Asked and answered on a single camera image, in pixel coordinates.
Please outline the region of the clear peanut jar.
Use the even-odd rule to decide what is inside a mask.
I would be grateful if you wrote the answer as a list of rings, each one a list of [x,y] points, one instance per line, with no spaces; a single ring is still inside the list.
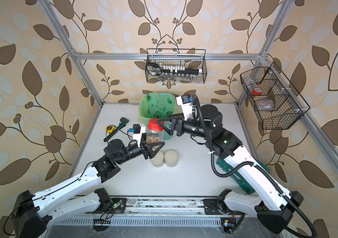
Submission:
[[[164,131],[155,132],[147,128],[144,140],[147,144],[149,144],[149,143],[161,142],[163,141],[163,137],[164,137]]]

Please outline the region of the red jar lid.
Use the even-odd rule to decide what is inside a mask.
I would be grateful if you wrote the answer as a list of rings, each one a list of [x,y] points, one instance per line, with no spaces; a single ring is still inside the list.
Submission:
[[[164,123],[159,123],[158,121],[159,119],[150,119],[148,123],[148,129],[155,132],[163,131],[164,129],[162,128],[162,126],[164,125]]]

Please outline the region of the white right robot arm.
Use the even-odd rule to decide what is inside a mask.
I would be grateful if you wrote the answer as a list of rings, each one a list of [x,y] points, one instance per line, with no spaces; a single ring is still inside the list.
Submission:
[[[233,193],[225,189],[219,196],[219,206],[223,213],[239,211],[256,216],[261,224],[274,234],[283,230],[301,238],[302,234],[288,227],[293,214],[297,213],[307,224],[311,237],[318,236],[313,223],[299,206],[303,196],[297,191],[289,191],[278,183],[250,154],[232,132],[222,125],[222,114],[218,108],[201,105],[197,95],[176,98],[182,113],[170,115],[157,121],[167,134],[182,136],[189,134],[205,139],[209,149],[211,167],[215,175],[227,178],[239,173],[256,191],[256,197]]]

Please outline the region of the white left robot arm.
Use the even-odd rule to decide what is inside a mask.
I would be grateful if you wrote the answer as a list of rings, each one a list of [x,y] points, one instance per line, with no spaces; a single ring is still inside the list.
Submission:
[[[114,212],[122,201],[114,203],[104,188],[76,198],[79,193],[100,185],[115,176],[119,165],[140,155],[152,159],[165,145],[164,142],[148,144],[145,140],[131,141],[125,146],[114,139],[104,149],[104,156],[89,163],[85,170],[51,188],[32,194],[21,193],[9,216],[17,238],[38,238],[49,227],[69,217],[88,212]]]

